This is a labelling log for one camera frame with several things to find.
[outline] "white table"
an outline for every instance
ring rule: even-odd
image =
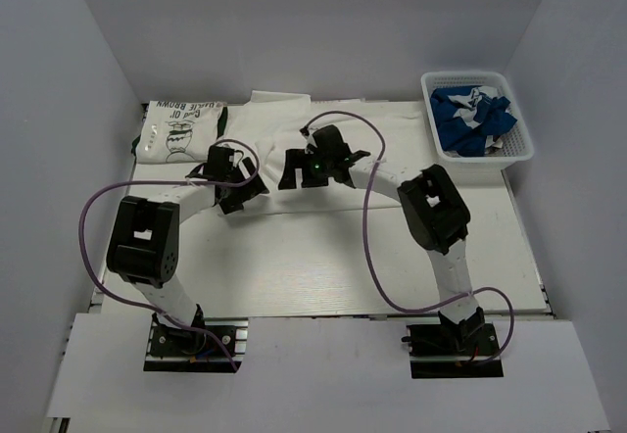
[[[232,119],[239,109],[230,107]],[[312,104],[312,115],[343,109],[368,114],[406,113],[420,102]],[[427,126],[416,147],[432,149]],[[431,152],[431,161],[435,155]],[[134,179],[181,179],[181,166],[138,165]],[[499,172],[490,184],[459,188],[468,205],[467,259],[472,283],[496,286],[518,312],[546,309],[537,269],[517,219],[512,198]],[[130,194],[151,196],[161,187],[133,187]],[[361,212],[239,216],[206,210],[181,227],[177,274],[209,317],[298,316],[394,313],[379,297],[362,251]],[[370,247],[389,296],[406,307],[438,301],[431,264],[413,241],[400,208],[370,211]],[[127,298],[142,300],[131,285],[105,274],[107,286]],[[496,295],[478,296],[485,311],[502,312]],[[105,299],[103,313],[138,309]]]

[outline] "blue and white fabric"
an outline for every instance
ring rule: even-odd
[[[430,102],[442,149],[463,157],[483,157],[516,124],[494,87],[436,88]]]

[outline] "gray wall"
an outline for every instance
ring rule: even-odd
[[[627,0],[544,0],[506,75],[536,146],[510,177],[540,272],[627,432]]]
[[[540,0],[86,0],[139,98],[252,88],[411,99],[442,68],[502,71]]]
[[[66,331],[91,291],[78,214],[128,177],[138,107],[83,0],[0,0],[2,431],[40,431]],[[100,250],[106,205],[90,220]]]

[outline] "plastic basket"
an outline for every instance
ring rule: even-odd
[[[421,83],[438,163],[448,171],[490,171],[503,169],[516,162],[531,159],[534,149],[525,120],[520,114],[506,78],[501,74],[497,72],[428,72],[422,76]],[[511,102],[507,112],[517,119],[516,125],[511,131],[502,136],[503,148],[485,157],[459,157],[457,154],[443,151],[438,137],[438,129],[435,126],[435,119],[429,102],[433,90],[440,87],[462,87],[466,85],[487,85],[497,88],[499,95],[507,97]]]

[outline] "purple cable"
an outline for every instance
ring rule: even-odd
[[[379,131],[379,129],[372,124],[370,121],[368,121],[366,118],[362,117],[361,115],[357,115],[355,113],[351,113],[351,112],[342,112],[339,110],[333,110],[330,112],[324,112],[321,113],[319,115],[317,115],[316,117],[314,117],[313,119],[311,119],[306,125],[305,128],[309,128],[312,123],[314,123],[314,121],[325,117],[327,115],[347,115],[349,117],[353,117],[356,118],[358,120],[361,120],[363,122],[365,122],[368,126],[370,126],[370,128],[376,133],[376,135],[379,137],[380,141],[381,141],[381,152],[379,153],[379,155],[377,156],[376,160],[374,161],[374,166],[372,166],[372,172],[370,173],[370,177],[368,179],[368,184],[365,188],[365,194],[363,195],[363,214],[362,214],[362,240],[363,240],[363,252],[365,254],[365,262],[368,266],[368,270],[370,271],[370,276],[372,276],[372,281],[374,282],[374,286],[376,286],[377,291],[379,292],[379,295],[381,295],[381,298],[383,298],[383,300],[392,308],[395,309],[396,311],[398,311],[399,313],[408,313],[408,314],[412,314],[412,315],[417,315],[417,314],[422,314],[422,313],[430,313],[431,311],[434,311],[436,309],[440,309],[442,307],[444,307],[447,304],[450,303],[454,303],[455,301],[458,301],[460,299],[463,299],[467,296],[469,296],[468,294],[458,294],[456,296],[453,296],[452,298],[449,298],[445,301],[441,301],[437,304],[433,304],[431,306],[427,306],[426,308],[419,308],[419,309],[408,309],[408,308],[404,308],[402,306],[399,306],[398,304],[396,304],[394,301],[392,301],[390,299],[390,297],[385,293],[383,286],[381,285],[381,282],[379,281],[378,276],[376,275],[376,270],[374,269],[374,263],[372,262],[372,255],[370,254],[370,244],[368,242],[368,203],[370,201],[370,193],[372,193],[372,186],[374,185],[374,177],[376,175],[376,171],[379,168],[379,164],[381,159],[383,159],[383,155],[385,154],[385,138],[383,137],[383,134],[381,134],[381,131]],[[503,299],[505,299],[506,304],[507,304],[507,308],[509,310],[509,331],[507,332],[507,337],[506,340],[503,342],[503,344],[501,345],[501,347],[497,350],[496,353],[494,353],[493,355],[491,355],[490,357],[482,360],[482,361],[474,361],[473,364],[475,365],[480,365],[480,364],[484,364],[487,362],[490,362],[492,360],[494,360],[495,358],[497,358],[498,356],[501,355],[501,353],[506,349],[507,345],[509,345],[509,342],[511,341],[511,337],[513,336],[513,323],[514,323],[514,314],[513,314],[513,305],[511,303],[511,301],[509,300],[509,298],[507,297],[507,295],[501,291],[498,288],[494,288],[492,286],[485,286],[482,288],[479,288],[475,291],[473,291],[473,294],[479,294],[479,293],[484,293],[484,292],[493,292],[493,293],[497,293],[499,294]]]
[[[198,332],[198,333],[202,333],[203,335],[209,336],[212,340],[216,342],[216,344],[219,346],[222,352],[226,355],[226,357],[228,358],[228,361],[231,363],[231,366],[233,366],[233,371],[237,372],[237,364],[235,364],[233,357],[228,352],[226,347],[222,344],[222,341],[213,332],[204,328],[198,328],[198,327],[192,327],[190,325],[185,325],[184,323],[181,323],[180,321],[168,315],[164,310],[162,310],[161,308],[158,308],[157,306],[152,306],[150,304],[140,303],[137,301],[131,301],[129,299],[123,298],[122,296],[118,296],[117,294],[107,289],[107,287],[98,280],[98,276],[96,276],[96,273],[93,267],[91,266],[91,262],[89,261],[89,256],[87,255],[87,246],[85,244],[85,220],[87,218],[87,213],[89,211],[89,208],[91,208],[91,205],[93,205],[94,202],[99,197],[101,197],[108,191],[115,190],[117,188],[123,188],[123,187],[130,186],[130,185],[174,185],[174,186],[202,185],[202,186],[223,186],[225,188],[239,188],[241,186],[244,186],[250,183],[259,174],[259,170],[261,168],[261,162],[259,160],[258,155],[250,146],[236,139],[220,139],[219,141],[216,141],[214,145],[216,146],[218,144],[222,144],[226,142],[231,142],[231,143],[244,147],[255,158],[255,163],[256,163],[255,172],[251,174],[251,176],[246,178],[244,181],[240,181],[238,183],[224,183],[220,181],[189,182],[189,181],[172,181],[172,180],[128,180],[128,181],[121,181],[119,183],[113,183],[111,185],[105,186],[104,188],[94,193],[91,196],[91,198],[87,200],[87,203],[85,203],[85,206],[83,207],[82,212],[80,213],[80,219],[78,220],[78,245],[80,246],[80,256],[82,257],[82,261],[85,265],[85,269],[87,270],[87,274],[89,274],[89,277],[93,281],[94,285],[103,294],[106,294],[111,299],[114,299],[115,301],[118,301],[119,303],[127,304],[129,306],[134,306],[136,308],[148,309],[149,311],[158,313],[159,315],[162,315],[163,317],[165,317],[172,325],[180,329],[188,330],[191,332]]]

